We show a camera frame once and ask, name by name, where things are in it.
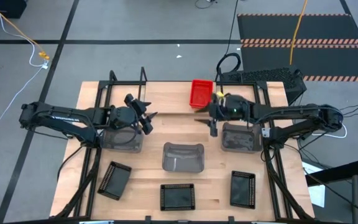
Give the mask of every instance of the wooden table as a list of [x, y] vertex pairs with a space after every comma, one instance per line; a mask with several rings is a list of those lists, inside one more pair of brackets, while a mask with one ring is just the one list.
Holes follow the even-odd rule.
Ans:
[[[282, 83], [270, 82], [268, 93], [272, 106], [287, 106]], [[77, 108], [94, 106], [98, 82], [83, 82], [78, 97]], [[137, 85], [113, 86], [111, 104], [124, 105], [124, 96], [132, 93], [137, 96]], [[224, 86], [225, 93], [238, 94], [254, 101], [251, 86]], [[209, 136], [209, 128], [194, 121], [195, 115], [188, 105], [191, 82], [147, 82], [142, 88], [142, 99], [152, 104], [147, 112], [158, 111], [152, 120], [154, 130], [144, 138], [142, 151], [138, 154], [103, 150], [99, 167], [99, 188], [104, 173], [111, 161], [132, 167], [131, 177], [120, 201], [95, 194], [92, 219], [144, 220], [151, 215], [153, 220], [227, 220], [234, 216], [236, 221], [274, 220], [266, 165], [260, 160], [260, 153], [242, 154], [225, 152], [220, 148], [221, 138]], [[276, 126], [291, 125], [290, 120], [276, 121]], [[199, 174], [166, 172], [162, 169], [163, 145], [174, 144], [204, 145], [205, 169]], [[297, 148], [295, 140], [287, 144]], [[79, 146], [76, 139], [68, 141], [65, 158]], [[78, 188], [85, 150], [70, 160], [62, 169], [57, 184], [51, 215], [57, 214], [71, 199]], [[283, 168], [289, 191], [305, 211], [314, 216], [308, 187], [299, 153], [286, 147], [281, 150]], [[256, 209], [233, 207], [229, 204], [231, 171], [238, 170], [256, 175]], [[180, 212], [160, 211], [161, 184], [195, 185], [196, 210]], [[285, 217], [281, 191], [277, 187], [280, 212]], [[84, 194], [81, 214], [85, 214], [88, 190]]]

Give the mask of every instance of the gray floor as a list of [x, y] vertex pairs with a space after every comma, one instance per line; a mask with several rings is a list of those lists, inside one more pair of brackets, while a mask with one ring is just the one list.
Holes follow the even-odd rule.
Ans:
[[[22, 18], [14, 22], [34, 39], [57, 40], [62, 34], [72, 2], [29, 0]], [[358, 1], [347, 0], [347, 3], [358, 25]], [[194, 7], [194, 0], [80, 0], [68, 39], [227, 39], [234, 4], [235, 0], [218, 1], [209, 9], [199, 10]], [[299, 13], [302, 4], [303, 1], [299, 0], [246, 0], [239, 1], [237, 12]], [[344, 11], [339, 0], [309, 0], [306, 12]], [[238, 38], [235, 24], [233, 39]], [[0, 39], [15, 37], [6, 35], [0, 28]], [[44, 45], [51, 56], [56, 47]], [[232, 45], [229, 52], [237, 52], [238, 47]], [[226, 45], [219, 44], [65, 45], [46, 103], [74, 107], [80, 83], [105, 79], [110, 69], [120, 80], [137, 79], [141, 66], [145, 67], [151, 80], [213, 78], [216, 63], [225, 50]], [[30, 54], [29, 45], [0, 45], [0, 114], [15, 92], [37, 71], [28, 65]], [[234, 64], [234, 61], [225, 62], [223, 70]], [[39, 73], [0, 121], [0, 204], [25, 136], [25, 131], [17, 122], [20, 105], [39, 98], [47, 72], [43, 70]], [[302, 103], [328, 103], [338, 108], [358, 104], [358, 83], [306, 82], [306, 86], [308, 91]], [[323, 137], [308, 146], [307, 150], [329, 166], [357, 160], [358, 116], [346, 119], [344, 124], [348, 128], [347, 138]], [[48, 217], [65, 144], [65, 141], [44, 136], [33, 138], [5, 222]], [[334, 188], [350, 196], [349, 184], [337, 183]], [[315, 208], [319, 218], [350, 221], [349, 216], [343, 215], [350, 212], [345, 202], [329, 192], [326, 201], [327, 208]]]

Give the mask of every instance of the white paper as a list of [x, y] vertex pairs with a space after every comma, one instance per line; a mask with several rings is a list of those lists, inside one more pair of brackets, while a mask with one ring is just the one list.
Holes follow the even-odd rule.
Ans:
[[[309, 174], [322, 170], [319, 167], [312, 166], [305, 162], [302, 162], [302, 166]], [[324, 208], [324, 201], [326, 197], [326, 187], [324, 185], [309, 187], [309, 194], [310, 194], [311, 203]]]

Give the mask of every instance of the white cable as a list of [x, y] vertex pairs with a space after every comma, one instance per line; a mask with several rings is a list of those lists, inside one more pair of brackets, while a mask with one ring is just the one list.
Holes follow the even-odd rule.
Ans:
[[7, 106], [7, 108], [4, 110], [4, 112], [2, 113], [2, 115], [0, 116], [0, 120], [1, 120], [2, 117], [5, 115], [6, 111], [11, 107], [13, 101], [14, 101], [15, 98], [18, 96], [18, 94], [21, 93], [21, 92], [24, 90], [24, 88], [27, 86], [27, 84], [29, 84], [29, 82], [31, 82], [31, 80], [33, 80], [33, 78], [35, 78], [35, 77], [38, 75], [38, 73], [40, 73], [40, 71], [41, 71], [42, 69], [43, 69], [43, 67], [40, 67], [40, 69], [38, 70], [38, 72], [37, 72], [35, 75], [33, 75], [33, 77], [31, 77], [31, 78], [29, 79], [29, 81], [27, 81], [27, 82], [24, 84], [23, 88], [22, 88], [21, 90], [19, 90], [19, 91], [15, 94], [15, 96], [13, 96], [13, 99], [11, 100], [11, 102], [9, 103], [9, 105]]
[[1, 21], [2, 29], [3, 29], [3, 31], [4, 31], [6, 34], [12, 35], [12, 36], [14, 36], [14, 37], [20, 37], [21, 39], [25, 39], [26, 41], [28, 41], [28, 42], [31, 44], [31, 46], [32, 46], [32, 53], [31, 53], [31, 57], [30, 57], [30, 59], [29, 59], [29, 64], [30, 64], [31, 66], [33, 66], [33, 67], [42, 67], [42, 66], [44, 66], [45, 63], [43, 63], [42, 65], [34, 65], [33, 63], [31, 63], [32, 57], [34, 56], [34, 52], [35, 52], [35, 46], [34, 46], [34, 44], [33, 44], [29, 39], [23, 37], [22, 35], [11, 34], [10, 32], [6, 31], [6, 30], [5, 30], [5, 27], [4, 27], [4, 21], [3, 21], [2, 17], [1, 17], [1, 15], [0, 15], [0, 21]]
[[[325, 134], [324, 136], [332, 137], [332, 138], [340, 138], [340, 139], [346, 138], [346, 136], [347, 136], [346, 126], [345, 126], [345, 124], [342, 124], [342, 126], [343, 126], [343, 128], [345, 129], [345, 135], [343, 135], [343, 136], [333, 136], [333, 135], [331, 135], [331, 134]], [[322, 134], [311, 134], [311, 135], [312, 135], [312, 136], [320, 136], [320, 135], [322, 135]]]

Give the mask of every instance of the orange striped border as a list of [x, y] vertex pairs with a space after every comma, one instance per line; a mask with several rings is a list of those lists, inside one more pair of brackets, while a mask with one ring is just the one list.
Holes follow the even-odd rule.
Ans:
[[[243, 44], [290, 44], [292, 39], [242, 39]], [[296, 44], [358, 44], [358, 39], [296, 39]]]
[[[243, 44], [241, 47], [281, 47], [289, 48], [291, 44]], [[328, 45], [328, 44], [295, 44], [294, 48], [306, 48], [306, 49], [358, 49], [358, 44], [337, 44], [337, 45]]]
[[[299, 16], [299, 14], [265, 14], [265, 13], [240, 13], [237, 14], [237, 17], [240, 16]], [[351, 16], [349, 14], [304, 14], [303, 16]]]
[[322, 82], [358, 82], [358, 76], [321, 76], [321, 75], [305, 75], [303, 81], [322, 81]]

